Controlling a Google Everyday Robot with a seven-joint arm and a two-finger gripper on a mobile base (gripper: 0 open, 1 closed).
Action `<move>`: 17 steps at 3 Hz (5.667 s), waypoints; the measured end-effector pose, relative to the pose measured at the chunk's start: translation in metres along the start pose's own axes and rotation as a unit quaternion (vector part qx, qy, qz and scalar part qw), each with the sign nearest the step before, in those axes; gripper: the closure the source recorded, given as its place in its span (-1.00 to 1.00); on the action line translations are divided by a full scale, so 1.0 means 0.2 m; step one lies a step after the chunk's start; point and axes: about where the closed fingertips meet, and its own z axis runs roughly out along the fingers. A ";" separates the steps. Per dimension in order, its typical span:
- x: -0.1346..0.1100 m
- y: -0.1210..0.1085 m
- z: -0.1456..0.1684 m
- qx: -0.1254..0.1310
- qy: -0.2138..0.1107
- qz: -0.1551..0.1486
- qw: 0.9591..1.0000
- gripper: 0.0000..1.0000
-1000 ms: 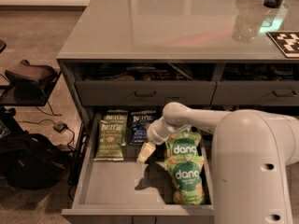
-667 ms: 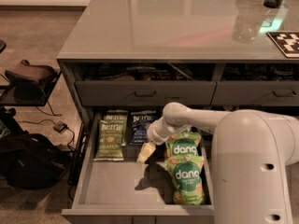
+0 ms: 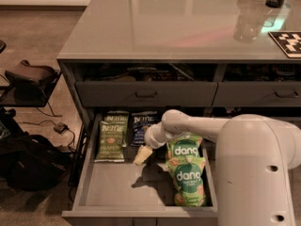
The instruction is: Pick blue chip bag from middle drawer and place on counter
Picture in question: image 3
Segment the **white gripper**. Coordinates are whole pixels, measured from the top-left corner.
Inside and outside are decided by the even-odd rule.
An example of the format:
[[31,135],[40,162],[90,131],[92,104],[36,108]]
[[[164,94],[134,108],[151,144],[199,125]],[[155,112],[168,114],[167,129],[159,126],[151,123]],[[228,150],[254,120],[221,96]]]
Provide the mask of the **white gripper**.
[[139,147],[134,159],[136,165],[143,164],[152,155],[152,149],[159,149],[164,146],[170,140],[170,135],[163,124],[159,122],[147,129],[144,139],[147,145]]

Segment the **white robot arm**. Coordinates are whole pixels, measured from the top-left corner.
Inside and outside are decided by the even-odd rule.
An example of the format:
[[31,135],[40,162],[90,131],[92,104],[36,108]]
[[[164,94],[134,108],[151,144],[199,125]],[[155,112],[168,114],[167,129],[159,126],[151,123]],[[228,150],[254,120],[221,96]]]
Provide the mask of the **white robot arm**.
[[264,116],[191,117],[168,110],[135,157],[190,132],[216,144],[218,226],[295,226],[288,171],[301,164],[301,130]]

